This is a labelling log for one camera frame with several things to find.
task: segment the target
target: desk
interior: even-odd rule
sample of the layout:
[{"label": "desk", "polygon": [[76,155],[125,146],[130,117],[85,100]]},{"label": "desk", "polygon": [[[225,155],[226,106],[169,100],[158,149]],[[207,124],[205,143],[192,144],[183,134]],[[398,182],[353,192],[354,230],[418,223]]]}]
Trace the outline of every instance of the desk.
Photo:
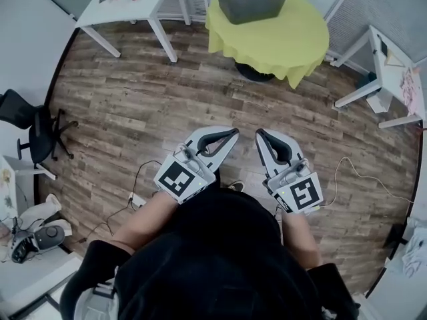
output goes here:
[{"label": "desk", "polygon": [[0,155],[0,221],[10,226],[14,217],[19,217],[34,206],[34,174],[46,174],[56,179],[41,165]]},{"label": "desk", "polygon": [[329,31],[322,15],[306,0],[286,0],[276,18],[231,24],[212,0],[206,19],[209,52],[222,51],[236,62],[278,79],[288,76],[296,88],[323,61]]},{"label": "desk", "polygon": [[[403,66],[394,66],[387,65],[386,59],[387,56],[382,52],[382,41],[387,45],[387,48],[391,50],[395,56],[401,62]],[[369,26],[369,29],[357,42],[355,42],[343,55],[342,57],[331,63],[335,67],[340,67],[345,61],[347,61],[352,55],[359,51],[365,44],[369,42],[372,48],[372,55],[374,56],[375,71],[377,79],[370,82],[369,84],[361,87],[360,89],[354,91],[353,93],[337,100],[335,102],[335,107],[341,108],[359,98],[367,96],[368,94],[374,92],[375,90],[381,88],[380,93],[385,93],[385,99],[388,100],[388,106],[390,106],[391,98],[395,97],[404,105],[405,98],[403,90],[400,87],[402,83],[403,75],[411,70],[412,76],[414,78],[414,83],[418,86],[417,89],[417,100],[418,104],[413,113],[409,113],[406,117],[401,117],[399,119],[381,122],[378,124],[379,128],[393,127],[395,125],[402,125],[405,123],[416,122],[426,119],[426,111],[424,108],[424,97],[421,89],[421,80],[418,73],[413,72],[415,64],[411,59],[398,47],[396,46],[389,38],[384,34],[379,32],[375,27]]]},{"label": "desk", "polygon": [[[90,26],[114,21],[131,21],[135,23],[136,20],[148,20],[169,59],[176,62],[177,55],[175,50],[173,50],[159,19],[156,17],[162,2],[163,0],[106,0],[99,3],[99,0],[92,0],[75,24],[75,28],[80,27],[113,56],[118,58],[121,53]],[[190,25],[191,21],[185,0],[179,0],[179,5],[181,6],[185,24]]]}]

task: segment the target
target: table pedestal base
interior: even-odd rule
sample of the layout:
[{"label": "table pedestal base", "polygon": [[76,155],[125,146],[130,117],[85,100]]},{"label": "table pedestal base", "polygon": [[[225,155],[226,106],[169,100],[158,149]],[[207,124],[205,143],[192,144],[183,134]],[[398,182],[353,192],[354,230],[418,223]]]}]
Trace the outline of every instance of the table pedestal base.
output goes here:
[{"label": "table pedestal base", "polygon": [[266,82],[274,77],[272,73],[260,73],[248,64],[235,62],[235,66],[242,76],[254,82]]}]

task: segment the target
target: black office chair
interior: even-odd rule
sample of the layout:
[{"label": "black office chair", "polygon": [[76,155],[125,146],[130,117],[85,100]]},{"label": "black office chair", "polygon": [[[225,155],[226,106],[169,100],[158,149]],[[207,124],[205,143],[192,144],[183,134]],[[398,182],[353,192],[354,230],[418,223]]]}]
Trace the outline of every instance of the black office chair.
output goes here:
[{"label": "black office chair", "polygon": [[79,123],[72,121],[59,128],[61,115],[64,113],[64,110],[60,109],[58,116],[52,119],[46,105],[34,107],[12,89],[7,90],[4,95],[0,95],[0,121],[6,121],[21,129],[30,127],[29,142],[22,145],[20,139],[17,141],[19,160],[22,159],[21,150],[29,148],[34,163],[42,162],[49,154],[56,161],[58,160],[55,156],[57,143],[66,152],[68,158],[74,158],[74,155],[68,152],[62,142],[61,134],[70,127],[78,126]]}]

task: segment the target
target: paper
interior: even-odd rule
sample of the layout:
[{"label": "paper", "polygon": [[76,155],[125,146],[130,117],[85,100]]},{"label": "paper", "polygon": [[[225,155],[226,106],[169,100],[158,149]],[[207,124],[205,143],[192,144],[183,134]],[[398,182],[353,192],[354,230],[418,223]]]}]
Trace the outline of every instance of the paper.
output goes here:
[{"label": "paper", "polygon": [[417,106],[421,103],[421,87],[415,84],[411,68],[402,76],[400,88],[403,92],[404,104],[408,108],[408,115],[415,114]]}]

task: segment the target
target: person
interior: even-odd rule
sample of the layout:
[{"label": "person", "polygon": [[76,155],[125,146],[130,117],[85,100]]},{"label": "person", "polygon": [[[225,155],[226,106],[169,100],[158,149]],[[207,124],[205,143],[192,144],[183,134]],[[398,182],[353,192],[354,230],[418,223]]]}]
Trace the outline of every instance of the person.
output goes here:
[{"label": "person", "polygon": [[221,188],[216,175],[182,205],[157,192],[110,241],[92,241],[61,296],[63,319],[104,319],[76,305],[112,278],[120,320],[357,319],[305,216],[282,213],[282,244],[275,217],[243,182]]}]

